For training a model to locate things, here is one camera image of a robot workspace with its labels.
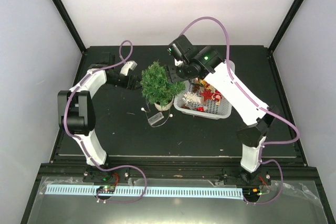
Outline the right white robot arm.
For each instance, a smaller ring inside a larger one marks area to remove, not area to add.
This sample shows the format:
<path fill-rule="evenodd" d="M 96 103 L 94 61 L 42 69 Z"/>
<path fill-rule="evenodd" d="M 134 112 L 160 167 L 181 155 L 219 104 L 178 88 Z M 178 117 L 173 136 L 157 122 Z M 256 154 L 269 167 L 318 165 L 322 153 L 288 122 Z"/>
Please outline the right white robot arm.
<path fill-rule="evenodd" d="M 243 183 L 252 183 L 258 177 L 266 136 L 279 113 L 278 108 L 259 100 L 234 74 L 229 61 L 212 46 L 198 50 L 186 36 L 180 35 L 169 44 L 167 50 L 177 62 L 165 67 L 169 82 L 194 78 L 205 80 L 224 96 L 242 118 L 245 126 L 237 131 L 242 143 L 238 176 Z"/>

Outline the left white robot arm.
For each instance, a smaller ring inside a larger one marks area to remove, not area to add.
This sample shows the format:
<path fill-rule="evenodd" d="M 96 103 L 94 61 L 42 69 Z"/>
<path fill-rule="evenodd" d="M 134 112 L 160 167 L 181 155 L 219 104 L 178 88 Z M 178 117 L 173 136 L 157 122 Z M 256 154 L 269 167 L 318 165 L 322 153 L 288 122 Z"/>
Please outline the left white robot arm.
<path fill-rule="evenodd" d="M 141 87 L 140 78 L 129 74 L 137 67 L 135 61 L 123 59 L 114 63 L 112 55 L 108 59 L 107 63 L 92 64 L 77 84 L 57 95 L 59 127 L 77 142 L 87 164 L 96 166 L 94 175 L 102 182 L 112 177 L 113 169 L 108 165 L 108 154 L 95 132 L 96 114 L 92 98 L 105 84 L 130 90 Z"/>

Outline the white plastic basket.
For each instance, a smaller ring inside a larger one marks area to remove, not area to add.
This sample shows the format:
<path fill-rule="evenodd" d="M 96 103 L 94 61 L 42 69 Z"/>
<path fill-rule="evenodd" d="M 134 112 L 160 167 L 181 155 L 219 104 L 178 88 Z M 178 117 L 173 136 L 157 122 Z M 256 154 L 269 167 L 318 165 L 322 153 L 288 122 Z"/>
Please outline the white plastic basket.
<path fill-rule="evenodd" d="M 198 116 L 207 119 L 219 120 L 226 119 L 231 115 L 232 105 L 222 96 L 222 100 L 220 104 L 216 104 L 215 101 L 207 100 L 207 102 L 203 102 L 203 98 L 200 95 L 200 92 L 203 92 L 205 89 L 201 86 L 199 92 L 196 92 L 197 96 L 201 98 L 201 104 L 195 103 L 185 103 L 182 100 L 183 95 L 186 92 L 192 92 L 192 87 L 194 83 L 198 83 L 197 79 L 191 79 L 184 82 L 185 83 L 185 91 L 174 98 L 174 107 L 182 112 L 183 114 Z M 196 111 L 197 107 L 203 106 L 205 108 L 204 112 Z"/>

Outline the small green christmas tree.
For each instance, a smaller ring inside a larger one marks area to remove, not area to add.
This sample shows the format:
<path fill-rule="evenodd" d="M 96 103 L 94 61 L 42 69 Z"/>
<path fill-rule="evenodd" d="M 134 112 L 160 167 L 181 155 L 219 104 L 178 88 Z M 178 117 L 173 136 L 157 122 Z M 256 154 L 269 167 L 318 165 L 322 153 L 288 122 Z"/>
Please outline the small green christmas tree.
<path fill-rule="evenodd" d="M 170 83 L 165 68 L 154 61 L 142 71 L 142 96 L 147 104 L 154 105 L 159 111 L 171 108 L 174 98 L 185 91 L 185 83 Z"/>

